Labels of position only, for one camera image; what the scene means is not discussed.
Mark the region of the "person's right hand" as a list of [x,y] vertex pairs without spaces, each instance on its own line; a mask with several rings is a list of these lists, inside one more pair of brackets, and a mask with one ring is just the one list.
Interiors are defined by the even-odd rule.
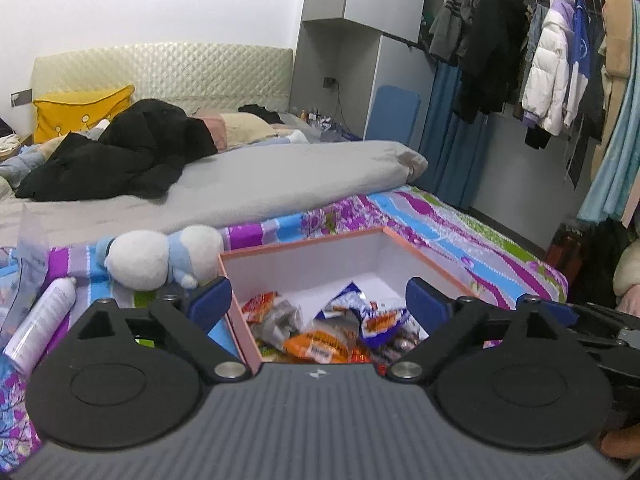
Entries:
[[640,456],[640,425],[608,432],[600,442],[600,451],[618,460],[634,460]]

